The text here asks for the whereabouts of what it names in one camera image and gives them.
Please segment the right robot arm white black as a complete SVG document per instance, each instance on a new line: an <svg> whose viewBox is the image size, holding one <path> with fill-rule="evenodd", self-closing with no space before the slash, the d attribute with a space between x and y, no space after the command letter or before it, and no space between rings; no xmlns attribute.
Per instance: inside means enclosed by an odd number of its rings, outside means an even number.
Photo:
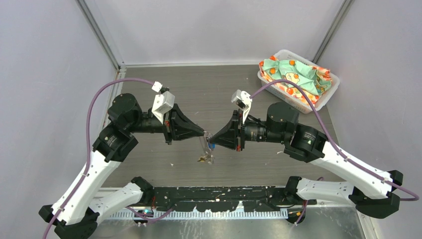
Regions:
<svg viewBox="0 0 422 239"><path fill-rule="evenodd" d="M248 141L279 143L289 157L341 177L340 182L328 182L291 176L284 188L284 198L290 204L332 201L353 205L360 213L377 219L399 210L400 197L394 190L402 184L401 172L382 171L367 164L359 169L357 160L326 134L299 123L299 115L297 109L284 102L271 104L265 120L236 110L210 142L236 151L242 151Z"/></svg>

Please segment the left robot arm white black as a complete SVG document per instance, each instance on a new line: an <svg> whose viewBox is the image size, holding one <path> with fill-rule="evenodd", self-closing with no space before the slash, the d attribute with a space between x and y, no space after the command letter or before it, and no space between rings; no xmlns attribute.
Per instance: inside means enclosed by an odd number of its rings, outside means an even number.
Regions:
<svg viewBox="0 0 422 239"><path fill-rule="evenodd" d="M65 194L54 204L43 206L39 215L61 239L87 239L98 225L119 210L132 204L149 205L154 188L141 177L101 199L95 195L105 180L137 146L136 133L162 133L171 144L205 131L188 119L165 92L157 95L154 105L144 112L134 95L117 96L108 110L110 123L90 147L89 161L84 165Z"/></svg>

